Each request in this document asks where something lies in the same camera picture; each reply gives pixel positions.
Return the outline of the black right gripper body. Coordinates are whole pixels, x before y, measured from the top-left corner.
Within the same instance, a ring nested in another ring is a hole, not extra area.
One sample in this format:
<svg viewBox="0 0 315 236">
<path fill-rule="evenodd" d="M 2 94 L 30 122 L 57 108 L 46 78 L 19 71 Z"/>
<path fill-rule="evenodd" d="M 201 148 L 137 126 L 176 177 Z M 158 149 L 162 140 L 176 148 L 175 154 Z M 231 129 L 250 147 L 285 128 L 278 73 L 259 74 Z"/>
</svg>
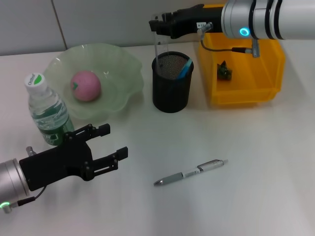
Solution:
<svg viewBox="0 0 315 236">
<path fill-rule="evenodd" d="M 221 33 L 221 13 L 223 7 L 201 7 L 180 9 L 172 13 L 170 20 L 170 37 L 177 39 L 184 35 L 197 33 L 198 23 L 212 23 L 211 32 Z"/>
</svg>

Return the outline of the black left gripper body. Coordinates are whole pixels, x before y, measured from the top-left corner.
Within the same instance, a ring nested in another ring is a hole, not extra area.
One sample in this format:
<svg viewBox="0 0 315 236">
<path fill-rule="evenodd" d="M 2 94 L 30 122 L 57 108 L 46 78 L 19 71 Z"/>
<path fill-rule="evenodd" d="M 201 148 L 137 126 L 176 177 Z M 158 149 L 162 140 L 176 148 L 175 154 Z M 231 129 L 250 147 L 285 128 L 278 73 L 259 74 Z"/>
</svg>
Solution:
<svg viewBox="0 0 315 236">
<path fill-rule="evenodd" d="M 69 176 L 92 180 L 93 158 L 86 143 L 89 139 L 87 132 L 69 132 L 59 146 L 20 160 L 29 190 L 35 191 Z"/>
</svg>

